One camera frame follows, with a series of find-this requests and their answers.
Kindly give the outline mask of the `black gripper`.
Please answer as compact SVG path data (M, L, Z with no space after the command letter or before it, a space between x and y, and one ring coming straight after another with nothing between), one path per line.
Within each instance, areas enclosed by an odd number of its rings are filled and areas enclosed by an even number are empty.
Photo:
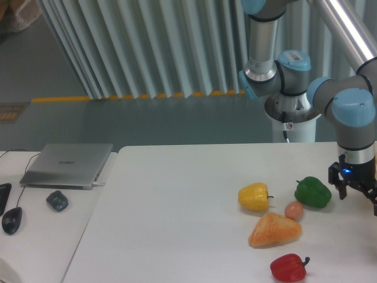
M346 155L328 168L328 182L339 190L340 200L347 197L347 186L364 192L373 204L373 214L377 216L375 157L366 163L353 164L346 161Z

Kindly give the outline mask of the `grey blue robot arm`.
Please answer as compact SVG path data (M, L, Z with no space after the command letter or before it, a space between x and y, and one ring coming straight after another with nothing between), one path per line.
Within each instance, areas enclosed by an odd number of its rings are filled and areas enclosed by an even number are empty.
M277 27L288 1L242 1L250 20L249 58L239 81L250 98L267 96L264 110L285 142L314 141L306 123L323 116L335 127L338 160L328 181L344 199L349 187L376 202L376 41L348 1L310 1L346 55L355 75L310 80L309 56L275 55Z

